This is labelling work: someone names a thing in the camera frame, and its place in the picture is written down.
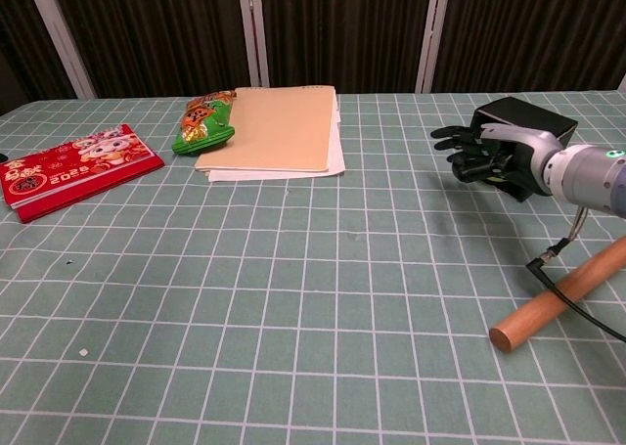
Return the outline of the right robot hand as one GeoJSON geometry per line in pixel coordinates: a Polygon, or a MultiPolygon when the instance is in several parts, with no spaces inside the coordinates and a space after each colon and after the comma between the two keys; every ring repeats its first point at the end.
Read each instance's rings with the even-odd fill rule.
{"type": "Polygon", "coordinates": [[[548,196],[544,181],[549,160],[564,150],[549,131],[492,122],[478,128],[445,126],[430,133],[434,148],[447,157],[461,182],[488,182],[517,200],[548,196]]]}

